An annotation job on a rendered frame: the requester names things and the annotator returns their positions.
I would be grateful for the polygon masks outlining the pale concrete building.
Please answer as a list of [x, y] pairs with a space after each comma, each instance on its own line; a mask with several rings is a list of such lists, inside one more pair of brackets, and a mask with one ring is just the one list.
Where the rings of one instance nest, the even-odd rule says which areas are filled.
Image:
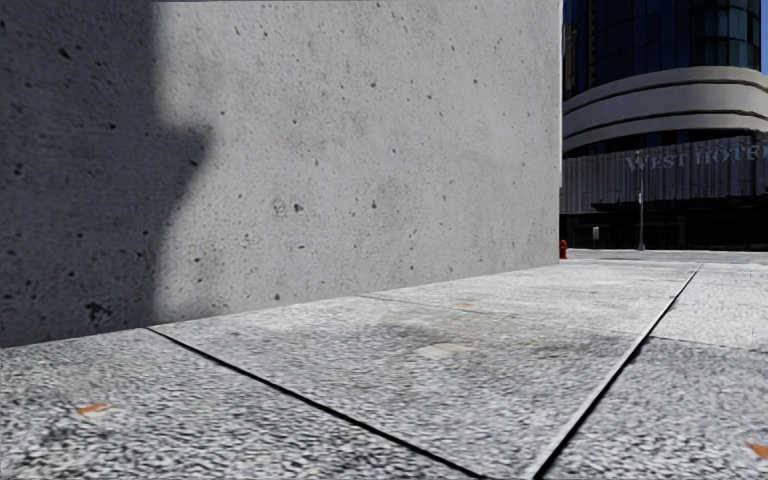
[[0, 348], [553, 264], [562, 0], [0, 0]]

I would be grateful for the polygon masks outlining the grey street lamp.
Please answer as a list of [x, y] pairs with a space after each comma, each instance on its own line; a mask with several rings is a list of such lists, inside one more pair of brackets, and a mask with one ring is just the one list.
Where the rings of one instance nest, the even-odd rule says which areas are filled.
[[639, 191], [638, 191], [638, 208], [639, 208], [639, 233], [638, 233], [638, 251], [645, 250], [644, 243], [644, 166], [645, 160], [640, 154], [639, 150], [635, 151], [635, 166], [638, 174]]

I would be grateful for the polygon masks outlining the glass tower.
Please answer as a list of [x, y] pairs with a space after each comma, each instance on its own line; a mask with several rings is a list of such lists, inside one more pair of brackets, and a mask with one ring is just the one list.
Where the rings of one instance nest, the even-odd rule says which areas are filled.
[[560, 236], [768, 251], [762, 0], [564, 0]]

